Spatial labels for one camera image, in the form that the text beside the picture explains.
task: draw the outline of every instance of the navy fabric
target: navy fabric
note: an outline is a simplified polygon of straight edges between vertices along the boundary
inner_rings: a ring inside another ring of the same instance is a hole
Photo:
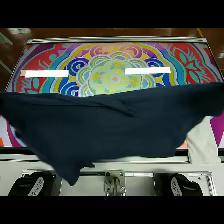
[[[223,108],[222,83],[92,97],[0,93],[0,114],[70,185],[98,160],[174,156],[195,125]]]

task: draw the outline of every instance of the metal bracket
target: metal bracket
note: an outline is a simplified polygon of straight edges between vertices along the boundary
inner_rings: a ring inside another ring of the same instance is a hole
[[[125,173],[122,170],[105,172],[104,191],[106,196],[125,196]]]

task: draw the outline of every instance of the table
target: table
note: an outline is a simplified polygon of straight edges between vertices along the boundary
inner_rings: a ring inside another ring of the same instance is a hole
[[[171,73],[124,75],[124,68],[170,67]],[[68,78],[25,78],[22,70],[69,70]],[[87,97],[161,86],[222,82],[205,38],[80,37],[29,40],[7,85],[8,92]],[[220,147],[224,114],[211,124]],[[0,117],[1,149],[26,147]],[[185,141],[178,150],[187,149]]]

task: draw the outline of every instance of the folded cloth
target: folded cloth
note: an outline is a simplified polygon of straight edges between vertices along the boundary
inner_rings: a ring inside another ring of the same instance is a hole
[[[70,185],[99,160],[174,156],[195,125],[223,108],[223,83],[91,97],[0,93],[0,114]]]

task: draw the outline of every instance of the wooden floor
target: wooden floor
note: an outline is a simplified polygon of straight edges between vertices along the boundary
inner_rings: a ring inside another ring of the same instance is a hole
[[[0,60],[13,70],[29,39],[78,36],[182,36],[205,37],[212,49],[221,72],[224,74],[224,28],[29,28],[28,33],[14,34],[0,28],[11,44],[0,44]],[[0,89],[4,89],[9,75],[0,67]]]

